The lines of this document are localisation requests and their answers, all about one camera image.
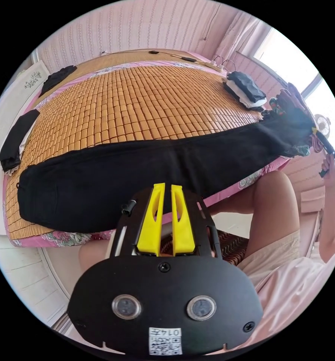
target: lens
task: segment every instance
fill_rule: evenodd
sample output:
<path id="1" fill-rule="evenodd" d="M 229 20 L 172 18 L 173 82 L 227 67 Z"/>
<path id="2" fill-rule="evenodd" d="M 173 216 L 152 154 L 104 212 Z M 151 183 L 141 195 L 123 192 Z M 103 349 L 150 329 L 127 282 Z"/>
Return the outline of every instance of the lens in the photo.
<path id="1" fill-rule="evenodd" d="M 213 316 L 216 303 L 209 296 L 194 297 L 187 305 L 187 314 L 195 321 L 205 321 Z"/>
<path id="2" fill-rule="evenodd" d="M 122 294 L 112 301 L 112 311 L 121 319 L 132 320 L 141 313 L 141 305 L 135 297 Z"/>

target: shorts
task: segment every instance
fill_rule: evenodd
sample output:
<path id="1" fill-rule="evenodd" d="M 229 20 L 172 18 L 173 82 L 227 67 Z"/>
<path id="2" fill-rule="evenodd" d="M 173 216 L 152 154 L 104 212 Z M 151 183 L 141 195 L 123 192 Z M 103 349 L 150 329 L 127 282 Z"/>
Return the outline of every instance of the shorts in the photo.
<path id="1" fill-rule="evenodd" d="M 300 257 L 300 231 L 289 234 L 244 258 L 237 267 L 252 281 L 255 288 L 271 272 Z"/>

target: sticker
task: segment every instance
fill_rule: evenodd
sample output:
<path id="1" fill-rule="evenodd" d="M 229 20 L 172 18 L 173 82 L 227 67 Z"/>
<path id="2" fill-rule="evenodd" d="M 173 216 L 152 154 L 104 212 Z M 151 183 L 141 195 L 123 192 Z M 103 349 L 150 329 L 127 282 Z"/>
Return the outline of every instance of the sticker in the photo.
<path id="1" fill-rule="evenodd" d="M 149 328 L 150 355 L 182 355 L 180 328 Z"/>

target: window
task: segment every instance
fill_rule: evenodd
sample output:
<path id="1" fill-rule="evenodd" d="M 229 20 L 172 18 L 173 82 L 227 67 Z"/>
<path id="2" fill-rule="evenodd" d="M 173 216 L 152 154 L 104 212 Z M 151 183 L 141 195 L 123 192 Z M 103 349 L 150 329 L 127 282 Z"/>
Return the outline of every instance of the window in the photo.
<path id="1" fill-rule="evenodd" d="M 330 119 L 329 142 L 335 149 L 335 98 L 324 79 L 305 102 L 313 114 L 321 114 Z"/>
<path id="2" fill-rule="evenodd" d="M 254 58 L 273 70 L 285 83 L 293 83 L 299 92 L 319 74 L 307 56 L 276 29 L 271 29 Z"/>
<path id="3" fill-rule="evenodd" d="M 329 142 L 335 149 L 335 97 L 307 56 L 287 37 L 271 29 L 250 57 L 285 83 L 293 83 L 313 114 L 330 119 Z"/>

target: bed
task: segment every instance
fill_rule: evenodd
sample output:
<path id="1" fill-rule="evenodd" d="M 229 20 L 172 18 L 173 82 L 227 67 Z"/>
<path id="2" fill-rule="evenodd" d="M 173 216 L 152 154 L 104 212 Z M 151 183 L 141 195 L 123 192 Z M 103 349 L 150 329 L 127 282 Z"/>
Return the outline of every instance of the bed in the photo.
<path id="1" fill-rule="evenodd" d="M 37 109 L 40 115 L 19 169 L 3 180 L 4 221 L 13 245 L 78 246 L 90 240 L 109 239 L 113 231 L 67 233 L 21 219 L 16 185 L 28 165 L 103 143 L 180 139 L 259 121 L 260 113 L 245 110 L 223 91 L 224 73 L 206 66 L 207 59 L 197 54 L 159 51 L 122 52 L 80 64 L 64 81 L 32 100 L 26 112 Z M 229 197 L 265 173 L 282 169 L 287 162 L 287 158 L 279 157 L 204 201 L 209 206 Z M 171 215 L 165 214 L 163 222 L 170 220 Z"/>

